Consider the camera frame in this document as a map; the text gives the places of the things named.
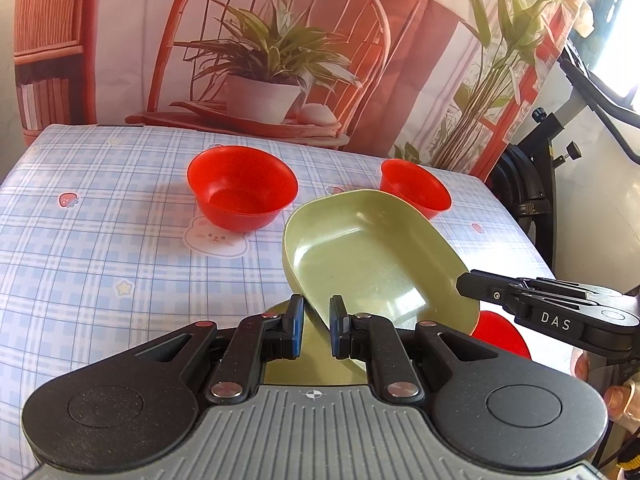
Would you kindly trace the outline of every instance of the tablecloth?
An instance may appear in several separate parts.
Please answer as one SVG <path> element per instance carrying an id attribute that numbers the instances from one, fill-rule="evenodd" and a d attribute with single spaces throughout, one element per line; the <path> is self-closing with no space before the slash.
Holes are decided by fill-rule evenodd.
<path id="1" fill-rule="evenodd" d="M 281 158 L 300 184 L 294 203 L 256 232 L 210 226 L 185 175 L 216 144 Z M 480 180 L 430 171 L 453 200 L 433 225 L 469 269 L 552 277 Z M 380 159 L 335 150 L 152 126 L 47 128 L 0 188 L 0 478 L 35 466 L 20 430 L 34 389 L 195 320 L 235 326 L 286 300 L 289 214 L 379 182 Z M 209 234 L 220 243 L 203 246 Z M 536 361 L 568 370 L 569 346 L 519 329 Z"/>

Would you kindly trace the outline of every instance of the red bowl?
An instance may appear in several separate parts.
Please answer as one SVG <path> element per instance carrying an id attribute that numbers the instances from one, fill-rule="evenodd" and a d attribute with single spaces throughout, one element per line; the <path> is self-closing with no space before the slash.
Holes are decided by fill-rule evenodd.
<path id="1" fill-rule="evenodd" d="M 279 158 L 245 146 L 216 146 L 197 155 L 187 182 L 212 224 L 228 231 L 260 229 L 298 194 L 298 180 Z"/>
<path id="2" fill-rule="evenodd" d="M 417 164 L 390 158 L 380 166 L 380 191 L 408 202 L 427 218 L 451 207 L 451 195 L 444 184 Z"/>
<path id="3" fill-rule="evenodd" d="M 480 341 L 531 359 L 529 348 L 518 329 L 508 319 L 491 310 L 480 311 L 478 324 L 471 335 Z"/>

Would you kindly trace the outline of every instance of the blue and white checkered tablecloth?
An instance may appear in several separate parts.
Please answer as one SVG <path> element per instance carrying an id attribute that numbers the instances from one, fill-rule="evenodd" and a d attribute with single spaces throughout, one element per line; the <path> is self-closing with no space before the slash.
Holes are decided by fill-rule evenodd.
<path id="1" fill-rule="evenodd" d="M 300 184 L 295 202 L 244 237 L 207 232 L 185 174 L 214 144 L 281 158 Z M 482 182 L 432 171 L 453 199 L 433 224 L 469 269 L 552 276 Z M 34 389 L 195 320 L 235 326 L 287 299 L 289 214 L 379 181 L 380 159 L 353 153 L 170 128 L 47 128 L 0 188 L 0 479 L 35 466 L 20 430 Z M 209 234 L 216 248 L 200 244 Z M 536 361 L 568 370 L 569 346 L 518 328 Z"/>

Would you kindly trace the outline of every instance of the plant pot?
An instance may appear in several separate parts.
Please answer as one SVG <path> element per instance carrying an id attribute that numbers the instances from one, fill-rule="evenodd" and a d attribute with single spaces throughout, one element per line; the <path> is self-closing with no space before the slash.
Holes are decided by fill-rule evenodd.
<path id="1" fill-rule="evenodd" d="M 265 124 L 280 124 L 300 95 L 300 87 L 226 76 L 226 114 Z"/>

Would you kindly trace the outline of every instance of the white round object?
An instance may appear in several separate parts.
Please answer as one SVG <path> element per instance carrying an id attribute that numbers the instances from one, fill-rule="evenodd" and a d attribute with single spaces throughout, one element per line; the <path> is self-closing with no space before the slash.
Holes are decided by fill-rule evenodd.
<path id="1" fill-rule="evenodd" d="M 332 126 L 338 122 L 334 113 L 327 105 L 307 103 L 298 111 L 299 124 L 314 124 L 315 126 Z"/>
<path id="2" fill-rule="evenodd" d="M 264 124 L 280 124 L 300 94 L 300 87 L 227 75 L 226 114 Z"/>

